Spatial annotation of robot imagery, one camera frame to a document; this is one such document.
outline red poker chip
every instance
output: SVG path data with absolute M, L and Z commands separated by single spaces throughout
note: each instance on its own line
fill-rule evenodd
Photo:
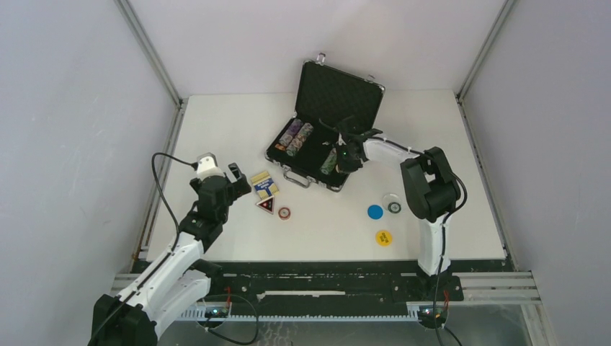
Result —
M 278 210 L 278 217 L 280 217 L 281 220 L 288 220 L 290 218 L 290 209 L 282 207 Z

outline open briefcase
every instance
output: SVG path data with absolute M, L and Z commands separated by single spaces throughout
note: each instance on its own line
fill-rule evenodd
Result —
M 295 113 L 265 152 L 265 158 L 284 169 L 285 179 L 338 192 L 348 174 L 335 169 L 334 144 L 340 121 L 350 119 L 350 133 L 373 127 L 384 86 L 324 65 L 325 55 L 306 61 L 301 69 Z M 290 177 L 292 172 L 301 178 Z

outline black cable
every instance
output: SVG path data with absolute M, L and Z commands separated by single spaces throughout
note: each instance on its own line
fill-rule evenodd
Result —
M 460 340 L 458 339 L 458 337 L 456 337 L 456 334 L 452 333 L 452 331 L 450 330 L 450 328 L 448 327 L 443 327 L 443 329 L 445 329 L 448 333 L 450 333 L 450 335 L 452 335 L 452 337 L 454 338 L 454 340 L 456 340 L 456 342 L 458 342 L 459 346 L 463 346 L 463 343 L 460 342 Z
M 250 305 L 250 307 L 252 308 L 252 312 L 254 313 L 254 324 L 255 324 L 254 325 L 254 328 L 255 328 L 255 330 L 254 330 L 254 337 L 252 338 L 252 340 L 244 342 L 244 341 L 238 341 L 238 340 L 230 339 L 230 338 L 226 337 L 225 335 L 218 334 L 217 332 L 215 332 L 214 330 L 212 330 L 210 328 L 208 328 L 207 331 L 209 333 L 211 333 L 212 335 L 216 336 L 216 337 L 219 337 L 219 338 L 221 338 L 221 339 L 223 339 L 225 341 L 229 341 L 229 342 L 231 342 L 233 344 L 236 344 L 236 345 L 246 346 L 246 345 L 254 344 L 254 342 L 257 340 L 257 337 L 259 336 L 259 314 L 257 313 L 257 310 L 254 308 L 254 305 L 252 305 L 252 303 L 250 301 L 248 301 L 248 299 L 246 299 L 246 298 L 244 298 L 242 296 L 235 296 L 235 295 L 229 295 L 229 294 L 217 294 L 217 295 L 214 295 L 214 296 L 206 296 L 204 298 L 226 298 L 226 297 L 229 297 L 229 296 L 231 296 L 232 298 L 240 298 L 241 300 L 247 302 Z M 208 324 L 210 319 L 212 319 L 212 317 L 208 317 L 208 319 L 206 319 L 206 322 L 204 322 L 204 327 L 206 327 L 206 325 Z
M 333 132 L 338 132 L 338 130 L 330 125 L 327 125 L 321 118 L 318 119 L 318 122 L 325 128 L 333 131 Z
M 168 252 L 163 259 L 161 259 L 161 261 L 159 262 L 159 264 L 157 264 L 157 266 L 155 268 L 153 268 L 153 270 L 142 280 L 142 282 L 140 282 L 138 284 L 138 286 L 136 286 L 137 290 L 140 290 L 144 284 L 148 281 L 148 279 L 150 279 L 153 274 L 155 274 L 155 272 L 157 272 L 157 270 L 168 260 L 168 258 L 170 257 L 171 253 L 174 252 L 174 249 L 176 249 L 176 245 L 178 244 L 178 235 L 180 233 L 179 227 L 178 227 L 178 220 L 176 219 L 176 216 L 174 215 L 174 212 L 172 212 L 172 209 L 170 208 L 170 205 L 168 204 L 168 201 L 166 200 L 166 196 L 164 196 L 164 191 L 163 189 L 161 189 L 161 184 L 159 183 L 159 177 L 157 176 L 157 169 L 155 167 L 155 158 L 157 156 L 165 156 L 165 157 L 169 157 L 170 159 L 173 159 L 177 162 L 180 162 L 181 164 L 186 164 L 187 166 L 191 166 L 193 167 L 193 169 L 197 169 L 197 162 L 193 162 L 193 163 L 189 163 L 186 161 L 182 161 L 181 159 L 178 159 L 172 155 L 166 154 L 166 153 L 154 153 L 153 156 L 151 157 L 151 168 L 153 170 L 153 178 L 155 179 L 155 185 L 157 186 L 157 192 L 159 192 L 159 196 L 161 197 L 161 200 L 164 202 L 164 205 L 166 206 L 166 208 L 168 209 L 168 213 L 170 213 L 170 216 L 172 217 L 172 220 L 174 221 L 174 225 L 176 226 L 176 239 L 174 240 L 174 243 L 172 244 L 172 248 L 171 251 Z M 106 319 L 104 319 L 104 321 L 102 321 L 102 323 L 99 325 L 99 327 L 97 327 L 96 331 L 92 333 L 92 337 L 91 339 L 89 339 L 89 342 L 87 343 L 87 346 L 93 345 L 93 341 L 97 338 L 97 335 L 99 334 L 99 332 L 102 330 L 102 328 L 104 328 L 104 326 L 106 326 L 106 324 L 108 323 L 108 321 L 110 321 L 110 319 L 117 314 L 117 312 L 119 312 L 119 310 L 135 295 L 136 291 L 133 291 L 132 293 L 130 293 L 130 295 L 121 302 L 121 304 L 119 304 L 119 306 L 113 310 L 107 317 Z
M 409 148 L 406 148 L 405 146 L 402 146 L 401 144 L 395 143 L 393 141 L 389 141 L 388 139 L 384 139 L 381 137 L 372 137 L 371 139 L 374 139 L 376 141 L 383 141 L 386 143 L 389 143 L 392 146 L 395 146 L 399 149 L 402 149 L 404 151 L 407 151 L 409 153 L 414 153 L 420 156 L 423 156 L 431 161 L 434 161 L 434 159 L 429 156 L 426 155 L 425 153 L 422 153 L 420 151 L 415 151 Z M 441 226 L 441 230 L 442 230 L 442 249 L 441 249 L 441 257 L 440 257 L 440 263 L 439 266 L 437 267 L 437 282 L 435 283 L 435 294 L 433 296 L 433 325 L 435 328 L 435 334 L 437 335 L 437 341 L 439 341 L 439 344 L 441 346 L 444 346 L 443 341 L 441 340 L 441 334 L 439 333 L 439 327 L 437 326 L 437 315 L 435 313 L 435 308 L 437 307 L 437 293 L 439 292 L 439 281 L 440 281 L 440 275 L 441 275 L 441 268 L 443 266 L 443 257 L 445 255 L 445 223 L 446 221 L 450 218 L 450 216 L 454 213 L 456 213 L 457 211 L 459 211 L 462 207 L 465 206 L 465 204 L 467 203 L 467 187 L 465 186 L 465 183 L 454 173 L 450 171 L 450 174 L 452 175 L 452 177 L 454 177 L 454 179 L 456 179 L 456 181 L 458 182 L 458 184 L 460 185 L 461 190 L 463 191 L 463 201 L 460 202 L 460 204 L 458 205 L 458 207 L 456 207 L 456 209 L 450 211 L 444 218 L 442 221 L 442 226 Z M 460 343 L 460 341 L 458 340 L 458 338 L 456 337 L 456 335 L 454 335 L 454 333 L 450 332 L 448 330 L 448 332 L 456 339 L 456 341 L 458 342 L 459 345 L 462 346 L 462 344 Z
M 155 168 L 155 158 L 157 156 L 169 157 L 170 159 L 175 160 L 176 162 L 180 162 L 181 164 L 186 164 L 187 166 L 191 166 L 193 167 L 193 169 L 197 169 L 197 162 L 189 163 L 186 161 L 182 161 L 181 159 L 177 159 L 176 157 L 166 154 L 166 153 L 154 153 L 153 157 L 151 157 L 151 168 L 153 170 L 153 178 L 155 179 L 155 185 L 157 186 L 157 192 L 159 192 L 159 197 L 161 198 L 161 201 L 166 206 L 166 209 L 168 210 L 168 213 L 170 214 L 170 217 L 172 218 L 172 221 L 174 222 L 174 225 L 176 226 L 176 239 L 174 240 L 174 244 L 172 244 L 172 251 L 174 251 L 174 248 L 176 248 L 176 244 L 178 243 L 178 233 L 180 233 L 180 230 L 178 227 L 178 220 L 176 219 L 174 212 L 170 208 L 170 204 L 168 204 L 168 201 L 166 200 L 166 196 L 164 195 L 164 191 L 163 189 L 161 189 L 161 184 L 159 183 L 159 177 L 157 176 L 157 169 Z

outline red wire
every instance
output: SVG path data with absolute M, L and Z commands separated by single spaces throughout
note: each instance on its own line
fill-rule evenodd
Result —
M 443 302 L 443 309 L 447 310 L 450 307 L 450 292 L 448 292 L 447 290 L 443 290 L 443 296 L 445 297 L 445 300 Z
M 227 301 L 225 302 L 225 305 L 227 309 L 229 309 L 229 306 L 231 306 L 231 287 L 227 286 L 227 288 L 225 288 L 225 292 L 227 292 Z

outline poker chip case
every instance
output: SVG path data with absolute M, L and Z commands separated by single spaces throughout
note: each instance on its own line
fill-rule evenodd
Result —
M 324 55 L 316 61 L 306 61 L 301 69 L 295 112 L 265 152 L 268 161 L 281 166 L 284 178 L 301 187 L 316 183 L 338 192 L 348 179 L 333 169 L 323 174 L 338 133 L 337 123 L 349 119 L 350 133 L 364 133 L 373 127 L 384 95 L 384 86 L 324 64 Z M 313 130 L 294 156 L 279 145 L 295 119 L 309 123 Z

